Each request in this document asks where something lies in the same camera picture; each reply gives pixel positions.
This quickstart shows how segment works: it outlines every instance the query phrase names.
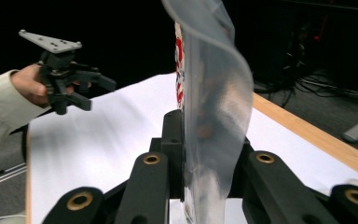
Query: hand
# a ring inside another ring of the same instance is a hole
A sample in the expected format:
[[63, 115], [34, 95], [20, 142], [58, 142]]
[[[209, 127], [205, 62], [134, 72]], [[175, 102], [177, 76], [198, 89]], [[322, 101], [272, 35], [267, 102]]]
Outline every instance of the hand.
[[[47, 105], [48, 104], [48, 90], [46, 86], [41, 83], [41, 76], [39, 74], [40, 66], [31, 64], [15, 74], [11, 75], [11, 83], [14, 88], [29, 102], [34, 105]], [[66, 88], [68, 94], [74, 91], [72, 86]]]

